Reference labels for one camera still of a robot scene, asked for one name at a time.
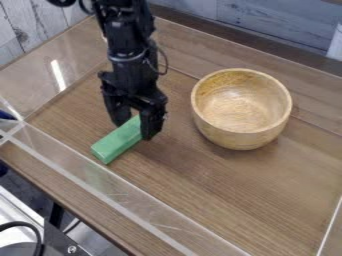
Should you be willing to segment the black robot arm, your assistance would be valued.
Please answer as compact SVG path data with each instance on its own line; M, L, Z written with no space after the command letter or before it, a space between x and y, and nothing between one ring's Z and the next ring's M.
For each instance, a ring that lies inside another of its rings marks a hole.
M80 9L94 15L107 41L111 71L100 71L102 94L111 121L122 127L139 112L140 134L151 140L162 131L168 98L158 87L160 71L158 56L164 52L151 38L155 17L146 0L47 0L58 7L79 3Z

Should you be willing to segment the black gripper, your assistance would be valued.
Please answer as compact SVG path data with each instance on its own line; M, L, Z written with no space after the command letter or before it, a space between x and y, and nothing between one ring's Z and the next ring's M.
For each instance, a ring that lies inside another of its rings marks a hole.
M158 55L108 56L111 71L100 71L104 105L112 123L120 127L131 119L131 108L142 111L140 134L151 140L162 131L166 120L167 96L158 88L164 72L158 67Z

